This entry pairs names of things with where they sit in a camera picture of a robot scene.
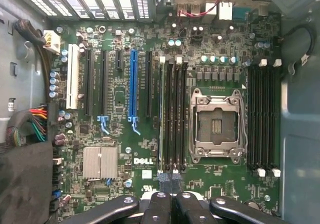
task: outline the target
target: blue pcie slot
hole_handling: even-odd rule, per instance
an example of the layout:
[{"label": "blue pcie slot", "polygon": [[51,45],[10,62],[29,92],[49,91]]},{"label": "blue pcie slot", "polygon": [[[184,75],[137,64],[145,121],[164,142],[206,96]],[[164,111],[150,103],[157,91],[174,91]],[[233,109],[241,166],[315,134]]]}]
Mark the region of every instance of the blue pcie slot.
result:
[{"label": "blue pcie slot", "polygon": [[138,96],[138,51],[131,50],[130,53],[130,87],[129,87],[129,105],[128,122],[132,123],[132,129],[139,136],[141,133],[137,130],[137,96]]}]

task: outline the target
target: green circuit board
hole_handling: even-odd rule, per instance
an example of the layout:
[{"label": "green circuit board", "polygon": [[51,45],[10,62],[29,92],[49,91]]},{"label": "green circuit board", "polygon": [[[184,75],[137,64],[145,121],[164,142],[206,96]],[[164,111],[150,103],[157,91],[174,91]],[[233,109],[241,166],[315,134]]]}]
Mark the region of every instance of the green circuit board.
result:
[{"label": "green circuit board", "polygon": [[[172,30],[175,20],[164,19],[160,23],[124,23],[124,22],[59,22],[52,28],[63,28],[61,49],[68,50],[69,44],[79,44],[80,33],[87,49],[93,55],[92,76],[92,114],[86,113],[83,97],[86,95],[86,76],[88,76],[86,55],[79,55],[79,79],[77,109],[66,109],[67,64],[61,57],[54,59],[52,70],[60,73],[59,96],[56,101],[60,110],[72,114],[71,128],[66,127],[67,120],[61,120],[59,133],[67,136],[65,146],[60,146],[63,157],[63,195],[71,195],[71,200],[60,210],[60,220],[71,215],[84,212],[95,205],[104,203],[119,195],[134,195],[141,197],[144,192],[159,190],[159,125],[161,102],[161,57],[182,57],[188,60],[186,70],[185,110],[189,118],[190,97],[195,88],[208,96],[230,96],[234,90],[240,90],[245,105],[247,95],[247,71],[243,63],[276,56],[279,49],[255,48],[255,44],[272,43],[273,37],[279,36],[280,16],[271,13],[266,17],[258,17],[254,21],[247,19],[233,20],[234,30],[228,33],[228,25],[208,25],[200,22],[182,21],[176,30]],[[193,26],[202,26],[201,39],[193,42]],[[169,47],[169,40],[180,40],[181,46]],[[132,123],[128,121],[131,79],[131,49],[138,50],[137,57],[137,103],[136,116],[138,135],[133,131]],[[116,64],[117,52],[121,50],[121,67]],[[106,114],[108,121],[106,134],[101,129],[102,86],[103,86],[103,51],[107,51],[108,81],[106,91]],[[152,51],[151,80],[147,81],[146,52]],[[217,61],[210,62],[210,57],[216,56]],[[220,57],[226,57],[221,63]],[[231,64],[232,57],[236,62]],[[146,116],[146,99],[150,97],[150,115]],[[190,125],[185,125],[186,137]],[[183,190],[200,193],[205,199],[216,196],[228,196],[238,201],[254,200],[267,213],[278,211],[279,179],[276,177],[257,177],[247,169],[245,155],[238,163],[230,158],[202,158],[198,163],[192,162],[188,148],[188,138],[185,139],[186,167],[181,173]],[[88,161],[84,161],[84,149],[92,147],[113,147],[116,149],[116,177],[90,180],[83,177]],[[132,184],[128,188],[127,180]]]}]

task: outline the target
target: cpu socket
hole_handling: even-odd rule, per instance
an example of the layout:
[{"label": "cpu socket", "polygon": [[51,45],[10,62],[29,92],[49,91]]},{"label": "cpu socket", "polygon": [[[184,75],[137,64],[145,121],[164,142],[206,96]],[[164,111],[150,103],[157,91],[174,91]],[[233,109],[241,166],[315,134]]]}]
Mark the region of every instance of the cpu socket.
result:
[{"label": "cpu socket", "polygon": [[203,95],[194,89],[189,106],[189,151],[193,163],[201,158],[231,158],[237,164],[244,153],[240,142],[241,93]]}]

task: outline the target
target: white pci slot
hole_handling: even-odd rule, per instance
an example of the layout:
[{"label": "white pci slot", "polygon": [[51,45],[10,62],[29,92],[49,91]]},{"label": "white pci slot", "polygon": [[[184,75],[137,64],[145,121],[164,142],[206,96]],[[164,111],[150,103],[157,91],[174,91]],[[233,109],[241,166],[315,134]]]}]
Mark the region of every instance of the white pci slot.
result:
[{"label": "white pci slot", "polygon": [[69,44],[66,80],[66,109],[78,109],[79,46]]}]

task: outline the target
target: motherboard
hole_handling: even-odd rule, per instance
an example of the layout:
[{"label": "motherboard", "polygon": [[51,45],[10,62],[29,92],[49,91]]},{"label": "motherboard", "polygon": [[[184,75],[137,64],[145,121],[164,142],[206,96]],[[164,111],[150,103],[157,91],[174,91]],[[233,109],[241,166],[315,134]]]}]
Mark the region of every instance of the motherboard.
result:
[{"label": "motherboard", "polygon": [[[120,195],[177,189],[277,212],[280,20],[54,23],[60,221]],[[275,131],[256,134],[258,123]]]}]

